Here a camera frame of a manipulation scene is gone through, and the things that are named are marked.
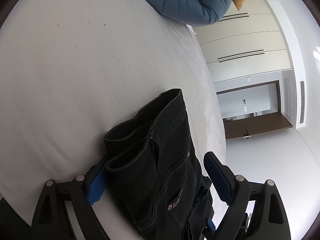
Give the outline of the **black denim pants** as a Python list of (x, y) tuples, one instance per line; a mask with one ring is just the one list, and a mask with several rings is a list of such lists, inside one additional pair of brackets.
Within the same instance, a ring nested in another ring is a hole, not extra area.
[(118, 209), (144, 239), (203, 239), (212, 218), (182, 91), (170, 89), (111, 129), (105, 181)]

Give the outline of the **brown wooden door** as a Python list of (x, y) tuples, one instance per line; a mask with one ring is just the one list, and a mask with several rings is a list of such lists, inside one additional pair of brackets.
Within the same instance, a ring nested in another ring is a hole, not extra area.
[(292, 128), (281, 113), (278, 80), (217, 92), (227, 140)]

